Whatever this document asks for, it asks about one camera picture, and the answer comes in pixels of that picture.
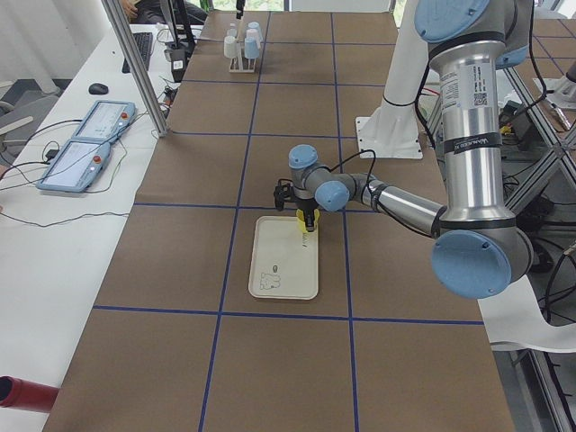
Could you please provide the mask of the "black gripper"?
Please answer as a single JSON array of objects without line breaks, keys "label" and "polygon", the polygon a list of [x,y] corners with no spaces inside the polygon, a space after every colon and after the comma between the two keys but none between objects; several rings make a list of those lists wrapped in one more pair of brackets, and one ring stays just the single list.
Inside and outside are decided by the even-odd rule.
[{"label": "black gripper", "polygon": [[274,188],[274,206],[281,212],[286,203],[294,203],[303,213],[303,223],[306,232],[315,231],[316,201],[311,194],[296,187],[292,180],[280,178]]}]

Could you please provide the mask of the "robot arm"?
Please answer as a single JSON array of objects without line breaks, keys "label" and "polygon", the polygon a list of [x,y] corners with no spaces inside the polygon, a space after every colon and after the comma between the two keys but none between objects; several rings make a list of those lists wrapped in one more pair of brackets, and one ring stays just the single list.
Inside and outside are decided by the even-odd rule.
[{"label": "robot arm", "polygon": [[317,209],[359,202],[432,238],[432,268],[449,291],[473,299],[503,292],[527,272],[533,249],[504,202],[496,73],[526,58],[533,13],[530,1],[418,1],[405,11],[427,44],[427,70],[439,76],[446,204],[371,173],[338,174],[301,144],[288,156],[290,178],[274,189],[276,208],[294,203],[314,231]]},{"label": "robot arm", "polygon": [[244,15],[246,0],[236,1],[236,18],[240,20]]}]

